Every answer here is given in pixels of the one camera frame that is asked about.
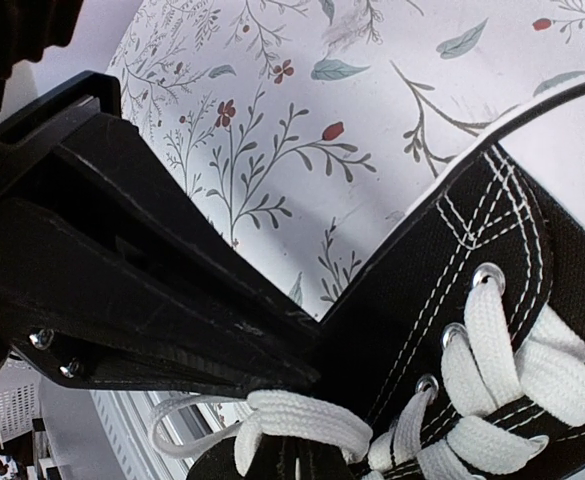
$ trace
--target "red flower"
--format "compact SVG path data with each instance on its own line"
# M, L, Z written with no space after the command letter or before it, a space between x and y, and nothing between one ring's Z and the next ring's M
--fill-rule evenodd
M324 142L331 142L339 135L343 133L343 122L337 122L330 125L328 128L323 130L323 141Z
M534 30L536 30L537 32L541 31L541 30L547 30L548 28L550 28L552 26L552 20L550 20L549 18L539 18L536 22L534 22L532 24L532 26L534 27Z
M236 108L234 108L234 100L230 100L227 104L225 102L221 102L219 104L219 108L217 109L219 114L219 118L216 119L216 127L220 127L223 125L227 127L230 125L230 119L236 115Z
M277 65L272 70L277 77L274 79L274 83L279 85L283 81L283 77L287 75L288 77L294 74L294 68L290 66L292 60L286 60L283 62L283 65Z

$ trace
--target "white floral fabric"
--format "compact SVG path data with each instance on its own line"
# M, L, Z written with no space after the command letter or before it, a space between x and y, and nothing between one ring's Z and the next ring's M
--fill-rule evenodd
M145 0L109 73L226 241L320 319L456 154L585 75L585 0Z

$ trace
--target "metal eyelet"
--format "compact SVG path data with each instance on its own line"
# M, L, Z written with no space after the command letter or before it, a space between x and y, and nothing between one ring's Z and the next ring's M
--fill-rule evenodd
M485 283L488 278L492 278L496 282L499 287L499 292L503 295L505 292L505 274L498 265L490 262L482 263L474 271L472 288L475 288L481 283Z
M537 435L536 437L532 437L528 440L537 445L537 450L532 455L530 455L530 459L539 455L550 443L550 437L547 435Z
M63 365L63 366L59 367L59 371L61 372L61 375L63 375L65 378L74 378L76 375L78 375L81 372L82 368L83 368L83 365L81 365L81 362L79 361L79 359L74 358L67 365Z
M445 350L447 346L450 345L452 337L455 335L463 335L465 338L467 338L468 331L465 329L465 325L452 322L445 326L443 329L443 334L441 335L441 346L443 347L443 350Z
M28 338L37 350L47 350L54 341L54 330L42 328L36 333L31 333Z
M426 373L419 381L416 382L416 393L425 392L426 390L432 390L432 395L430 395L430 401L428 405L432 405L436 397L439 395L439 381L436 379L434 375L431 373Z

